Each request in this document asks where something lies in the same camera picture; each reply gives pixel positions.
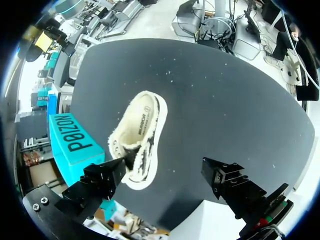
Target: shoe sole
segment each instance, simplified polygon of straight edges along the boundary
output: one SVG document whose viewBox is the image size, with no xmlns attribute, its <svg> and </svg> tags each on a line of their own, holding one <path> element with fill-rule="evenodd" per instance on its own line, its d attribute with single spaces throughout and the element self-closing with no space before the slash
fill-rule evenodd
<svg viewBox="0 0 320 240">
<path fill-rule="evenodd" d="M 162 130 L 166 123 L 166 119 L 168 115 L 168 106 L 166 101 L 163 99 L 163 97 L 159 96 L 156 93 L 153 93 L 153 94 L 159 103 L 159 115 L 156 123 L 156 128 L 154 131 L 154 141 L 153 141 L 154 144 L 152 146 L 152 156 L 150 160 L 150 166 L 149 166 L 148 174 L 144 181 L 134 182 L 134 181 L 131 181 L 130 178 L 128 178 L 125 181 L 125 184 L 127 184 L 127 186 L 133 190 L 143 190 L 146 187 L 148 187 L 155 179 L 157 170 L 158 170 L 158 144 L 159 144 Z"/>
</svg>

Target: black table surface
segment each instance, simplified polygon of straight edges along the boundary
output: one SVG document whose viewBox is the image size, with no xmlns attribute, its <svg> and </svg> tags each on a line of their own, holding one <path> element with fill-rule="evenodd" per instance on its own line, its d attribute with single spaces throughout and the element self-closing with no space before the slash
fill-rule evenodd
<svg viewBox="0 0 320 240">
<path fill-rule="evenodd" d="M 202 158 L 238 163 L 268 194 L 289 190 L 308 160 L 314 127 L 290 94 L 259 69 L 188 42 L 131 39 L 91 47 L 76 80 L 71 112 L 111 155 L 108 137 L 141 91 L 162 96 L 168 115 L 152 184 L 120 184 L 114 199 L 172 230 L 202 200 L 217 200 L 201 174 Z"/>
</svg>

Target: white floor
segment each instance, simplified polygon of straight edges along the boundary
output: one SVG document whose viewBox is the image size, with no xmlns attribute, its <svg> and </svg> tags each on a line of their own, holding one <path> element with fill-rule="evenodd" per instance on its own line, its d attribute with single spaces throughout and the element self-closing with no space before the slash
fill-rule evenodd
<svg viewBox="0 0 320 240">
<path fill-rule="evenodd" d="M 214 0 L 208 0 L 213 6 L 215 5 Z M 180 40 L 185 42 L 194 43 L 195 40 L 193 37 L 181 37 L 177 36 L 174 29 L 172 28 L 172 20 L 175 18 L 176 13 L 179 9 L 179 6 L 182 3 L 185 3 L 186 0 L 158 0 L 157 4 L 153 4 L 148 8 L 143 9 L 138 17 L 133 19 L 130 25 L 127 27 L 127 32 L 124 35 L 112 36 L 104 38 L 103 42 L 124 40 L 124 39 L 140 39 L 140 38 L 154 38 L 154 39 L 171 39 L 171 40 Z M 195 8 L 201 9 L 202 5 L 194 5 Z M 235 17 L 243 15 L 244 10 L 247 9 L 247 4 L 238 0 L 235 6 Z M 205 4 L 205 9 L 208 11 L 213 11 L 213 7 L 208 3 Z M 226 1 L 226 10 L 229 9 L 229 1 Z M 272 50 L 276 47 L 276 40 L 278 30 L 273 29 L 271 32 L 268 32 L 270 24 L 265 22 L 262 19 L 261 11 L 256 12 L 255 10 L 251 11 L 251 17 L 256 21 L 261 33 L 262 44 L 269 44 Z M 260 46 L 260 53 L 254 60 L 246 60 L 243 57 L 239 57 L 249 64 L 255 66 L 256 68 L 263 71 L 265 74 L 273 78 L 278 84 L 280 84 L 287 91 L 289 90 L 289 85 L 287 83 L 292 83 L 292 79 L 289 79 L 286 69 L 286 66 L 283 67 L 283 72 L 274 65 L 270 65 L 265 62 L 264 56 L 265 52 L 262 50 L 262 45 Z"/>
</svg>

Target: white shoe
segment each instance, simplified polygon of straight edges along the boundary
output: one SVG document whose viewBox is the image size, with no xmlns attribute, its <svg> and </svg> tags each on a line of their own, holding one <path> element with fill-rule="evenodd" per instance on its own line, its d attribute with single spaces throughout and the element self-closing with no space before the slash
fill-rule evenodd
<svg viewBox="0 0 320 240">
<path fill-rule="evenodd" d="M 267 64 L 270 64 L 274 67 L 279 67 L 279 60 L 275 59 L 274 57 L 264 56 L 263 59 Z"/>
<path fill-rule="evenodd" d="M 133 169 L 121 180 L 131 189 L 142 190 L 154 180 L 158 168 L 158 143 L 168 114 L 166 101 L 142 91 L 131 101 L 108 140 L 113 159 L 127 157 Z"/>
</svg>

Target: teal box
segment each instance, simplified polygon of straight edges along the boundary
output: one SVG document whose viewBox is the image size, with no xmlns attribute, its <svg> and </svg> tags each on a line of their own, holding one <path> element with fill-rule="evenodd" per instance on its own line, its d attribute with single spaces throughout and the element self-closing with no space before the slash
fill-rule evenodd
<svg viewBox="0 0 320 240">
<path fill-rule="evenodd" d="M 71 186 L 90 165 L 105 162 L 105 152 L 71 113 L 51 114 L 49 134 L 52 153 L 66 184 Z"/>
</svg>

